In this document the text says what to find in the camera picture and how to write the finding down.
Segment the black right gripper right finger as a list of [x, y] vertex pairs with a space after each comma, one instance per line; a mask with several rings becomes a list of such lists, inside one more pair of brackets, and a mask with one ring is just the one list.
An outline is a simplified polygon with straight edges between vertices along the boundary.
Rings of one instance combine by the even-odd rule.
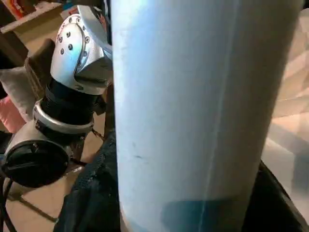
[[261, 162], [246, 212], [247, 232], [307, 232], [309, 225], [270, 169]]

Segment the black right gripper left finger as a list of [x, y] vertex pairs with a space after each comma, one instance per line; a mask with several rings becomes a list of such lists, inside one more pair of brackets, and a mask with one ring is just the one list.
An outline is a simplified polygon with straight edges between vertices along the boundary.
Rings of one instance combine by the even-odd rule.
[[120, 231], [115, 132], [109, 133], [92, 162], [78, 175], [64, 198], [54, 230]]

